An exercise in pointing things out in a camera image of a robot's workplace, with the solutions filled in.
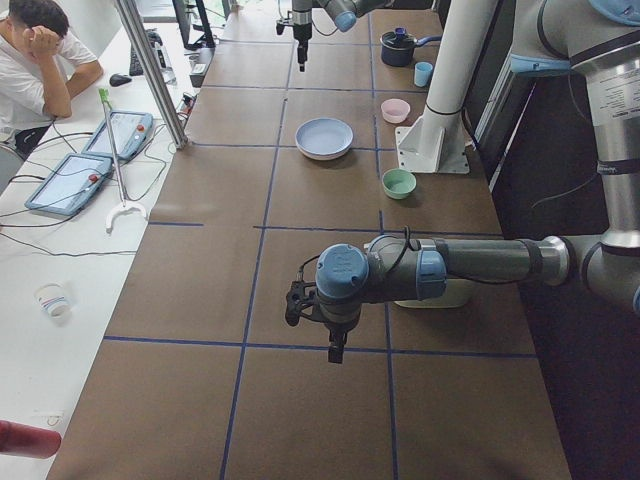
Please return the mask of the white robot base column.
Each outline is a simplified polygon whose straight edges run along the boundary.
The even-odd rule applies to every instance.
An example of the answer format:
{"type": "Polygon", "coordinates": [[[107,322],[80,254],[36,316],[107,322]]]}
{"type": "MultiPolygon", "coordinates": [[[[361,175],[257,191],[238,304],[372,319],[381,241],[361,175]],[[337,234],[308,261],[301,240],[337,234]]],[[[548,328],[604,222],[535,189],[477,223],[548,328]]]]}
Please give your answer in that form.
{"type": "Polygon", "coordinates": [[[414,174],[467,174],[461,111],[492,23],[497,0],[454,0],[438,51],[423,114],[396,129],[401,169],[414,174]]]}

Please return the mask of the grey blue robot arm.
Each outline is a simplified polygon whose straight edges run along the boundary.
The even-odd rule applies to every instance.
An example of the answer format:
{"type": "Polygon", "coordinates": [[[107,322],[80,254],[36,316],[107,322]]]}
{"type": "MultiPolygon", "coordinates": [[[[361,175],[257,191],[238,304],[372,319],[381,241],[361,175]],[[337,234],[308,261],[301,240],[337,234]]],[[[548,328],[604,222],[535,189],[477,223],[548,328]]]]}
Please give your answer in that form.
{"type": "MultiPolygon", "coordinates": [[[[393,1],[385,0],[326,0],[317,1],[333,21],[340,32],[347,32],[356,20],[378,8],[390,7],[393,1]]],[[[297,61],[299,70],[305,71],[308,60],[308,46],[312,38],[314,1],[299,0],[292,2],[291,20],[294,39],[298,42],[297,61]]]]}
{"type": "Polygon", "coordinates": [[[337,244],[321,253],[314,292],[289,297],[286,320],[305,308],[329,332],[328,359],[343,359],[365,303],[426,300],[452,277],[479,283],[539,280],[584,287],[629,310],[639,307],[639,5],[635,1],[520,1],[510,53],[513,73],[579,73],[587,85],[608,228],[598,236],[540,241],[418,240],[383,235],[366,250],[337,244]]]}

